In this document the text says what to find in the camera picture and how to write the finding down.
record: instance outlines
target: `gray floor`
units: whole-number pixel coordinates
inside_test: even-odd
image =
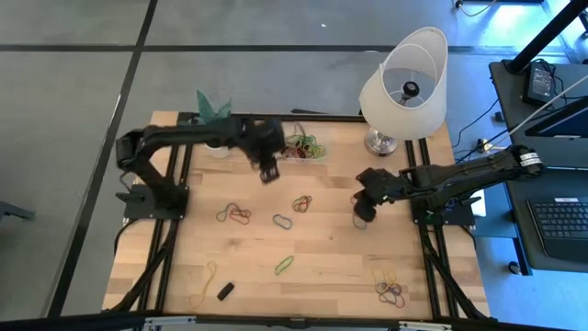
[[[3,1],[0,44],[134,44],[147,5],[147,0]],[[561,6],[549,1],[552,11]],[[447,122],[456,142],[458,130],[496,99],[488,63],[503,56],[488,53],[499,50],[495,46],[526,44],[548,21],[545,9],[500,5],[465,17],[448,0],[160,0],[147,43],[396,44],[415,29],[436,26],[452,46],[472,46],[478,53],[449,57]],[[585,45],[577,23],[551,45],[564,41],[582,56]],[[359,108],[359,89],[385,55],[144,53],[119,134],[145,125],[154,110],[194,110],[197,88],[213,103],[231,97],[239,112],[306,108],[352,114]],[[32,223],[14,218],[0,223],[0,320],[42,314],[129,60],[126,52],[0,52],[0,200],[38,214]],[[563,56],[548,60],[567,61]],[[500,124],[483,119],[464,132],[456,150],[501,130]],[[123,210],[114,197],[121,190],[118,175],[111,158],[66,314],[101,307]],[[582,295],[588,275],[536,271],[533,277],[512,276],[503,266],[515,252],[503,239],[478,240],[478,256],[492,315],[499,320],[573,329],[588,325],[588,299]]]

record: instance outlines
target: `keyboard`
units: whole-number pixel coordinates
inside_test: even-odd
[[[529,200],[527,206],[547,255],[588,262],[588,198]]]

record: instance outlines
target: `white lampshade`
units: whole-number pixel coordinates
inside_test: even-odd
[[[394,69],[430,78],[430,95],[419,97],[421,102],[415,107],[400,105],[391,96],[400,93],[401,86],[387,88],[384,84],[385,73]],[[413,140],[435,132],[447,112],[447,39],[443,32],[422,28],[406,37],[364,85],[359,104],[367,123],[386,136]]]

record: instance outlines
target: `lamp base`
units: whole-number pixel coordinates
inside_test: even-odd
[[[376,156],[388,156],[396,150],[398,141],[379,133],[374,128],[369,128],[364,138],[366,149]]]

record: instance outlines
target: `wooden table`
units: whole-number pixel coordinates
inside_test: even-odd
[[[152,124],[175,125],[177,112],[156,111]],[[195,146],[188,185],[190,199],[180,223],[164,311],[195,314],[209,261],[218,265],[199,314],[258,316],[431,318],[423,253],[408,201],[378,207],[378,218],[358,230],[352,224],[350,197],[361,189],[355,176],[367,167],[392,172],[408,167],[404,143],[389,157],[376,157],[363,146],[365,123],[303,122],[307,134],[324,143],[323,161],[285,161],[278,164],[281,178],[264,186],[243,153],[231,150],[214,158],[204,145]],[[284,123],[292,133],[292,123]],[[428,138],[433,164],[454,162],[447,126]],[[420,163],[418,144],[415,145]],[[164,173],[169,148],[158,151],[153,164]],[[181,162],[178,162],[178,178]],[[313,200],[306,213],[291,204],[301,195]],[[251,222],[215,220],[227,203],[236,202],[252,212]],[[274,214],[293,220],[286,231],[272,222]],[[141,275],[154,221],[132,225],[121,236],[107,287],[104,307],[122,299]],[[471,238],[458,227],[444,228],[451,271],[463,291],[483,312],[488,306]],[[280,276],[274,267],[285,257],[294,262]],[[391,269],[406,299],[399,309],[378,300],[372,270]],[[231,281],[235,289],[223,301],[218,292]],[[154,306],[158,284],[153,282],[149,307]],[[443,281],[437,275],[442,312],[447,314]]]

